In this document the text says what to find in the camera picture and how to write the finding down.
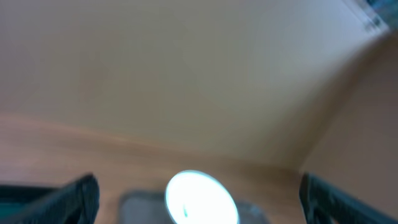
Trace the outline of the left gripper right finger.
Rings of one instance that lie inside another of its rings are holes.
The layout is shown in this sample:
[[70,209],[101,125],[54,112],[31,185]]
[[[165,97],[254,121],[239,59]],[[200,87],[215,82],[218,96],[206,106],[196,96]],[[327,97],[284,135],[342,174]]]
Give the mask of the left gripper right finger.
[[397,220],[313,174],[302,176],[299,199],[309,224],[397,224]]

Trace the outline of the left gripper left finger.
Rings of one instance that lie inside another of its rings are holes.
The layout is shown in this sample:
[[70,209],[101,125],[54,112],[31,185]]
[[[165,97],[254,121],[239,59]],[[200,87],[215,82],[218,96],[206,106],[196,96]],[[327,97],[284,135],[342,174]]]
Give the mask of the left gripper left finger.
[[1,224],[93,224],[99,206],[98,181],[93,174],[86,174],[28,204],[21,211],[1,218]]

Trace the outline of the white plate top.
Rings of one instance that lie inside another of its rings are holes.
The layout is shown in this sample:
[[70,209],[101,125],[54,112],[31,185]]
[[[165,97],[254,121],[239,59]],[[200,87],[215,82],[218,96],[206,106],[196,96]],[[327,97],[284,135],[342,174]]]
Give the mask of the white plate top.
[[231,194],[218,180],[199,170],[184,170],[169,180],[165,206],[175,224],[239,223]]

